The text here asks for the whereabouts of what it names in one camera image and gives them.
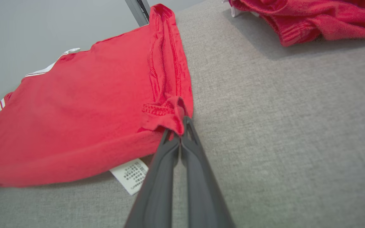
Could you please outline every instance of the crumpled red clothing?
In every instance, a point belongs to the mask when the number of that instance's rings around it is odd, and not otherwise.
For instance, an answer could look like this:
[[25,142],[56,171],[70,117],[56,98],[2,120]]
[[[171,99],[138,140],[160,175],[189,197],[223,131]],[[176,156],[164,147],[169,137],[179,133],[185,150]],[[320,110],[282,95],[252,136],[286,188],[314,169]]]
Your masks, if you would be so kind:
[[230,0],[255,11],[274,29],[283,46],[305,43],[320,34],[326,40],[365,38],[364,0]]
[[148,26],[64,54],[0,104],[3,187],[75,181],[155,153],[164,128],[181,135],[193,114],[174,13],[151,7]]

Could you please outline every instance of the gray fabric surface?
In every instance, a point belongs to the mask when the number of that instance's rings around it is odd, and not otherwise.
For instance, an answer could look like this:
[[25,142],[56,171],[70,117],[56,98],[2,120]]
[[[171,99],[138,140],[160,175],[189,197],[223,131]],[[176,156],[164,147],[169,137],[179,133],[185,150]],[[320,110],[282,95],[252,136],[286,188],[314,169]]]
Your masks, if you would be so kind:
[[[365,40],[284,48],[219,1],[176,19],[195,127],[237,227],[365,227]],[[187,227],[184,172],[173,227]],[[122,227],[135,197],[110,173],[0,188],[0,227]]]

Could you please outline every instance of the red garment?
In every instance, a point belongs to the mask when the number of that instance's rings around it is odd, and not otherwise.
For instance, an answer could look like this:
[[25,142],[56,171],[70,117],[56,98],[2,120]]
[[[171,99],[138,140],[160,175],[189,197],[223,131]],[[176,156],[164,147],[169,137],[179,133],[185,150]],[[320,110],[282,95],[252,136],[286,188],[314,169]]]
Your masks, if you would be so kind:
[[0,186],[75,181],[154,153],[163,127],[181,135],[193,113],[174,13],[153,6],[148,26],[63,55],[3,101]]
[[365,38],[365,1],[230,0],[243,11],[255,11],[280,37],[283,46],[314,40]]

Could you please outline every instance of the white clothing tag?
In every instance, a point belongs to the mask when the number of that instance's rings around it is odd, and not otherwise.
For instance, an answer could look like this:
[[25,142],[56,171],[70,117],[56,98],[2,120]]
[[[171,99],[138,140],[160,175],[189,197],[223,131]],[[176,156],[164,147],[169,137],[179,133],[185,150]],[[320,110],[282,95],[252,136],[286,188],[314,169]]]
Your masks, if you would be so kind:
[[140,159],[135,159],[109,171],[123,185],[126,191],[133,196],[142,187],[148,170],[149,168],[144,162]]

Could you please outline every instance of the red fabric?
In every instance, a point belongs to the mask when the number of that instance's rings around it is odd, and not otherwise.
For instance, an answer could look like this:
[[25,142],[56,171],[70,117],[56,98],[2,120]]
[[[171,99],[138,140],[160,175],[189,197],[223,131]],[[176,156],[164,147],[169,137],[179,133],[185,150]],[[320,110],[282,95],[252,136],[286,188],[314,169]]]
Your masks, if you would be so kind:
[[320,34],[327,40],[365,38],[364,0],[230,0],[230,4],[259,13],[283,46],[308,42]]
[[148,26],[63,55],[5,102],[0,186],[75,181],[154,153],[164,127],[181,135],[193,113],[174,13],[153,6]]

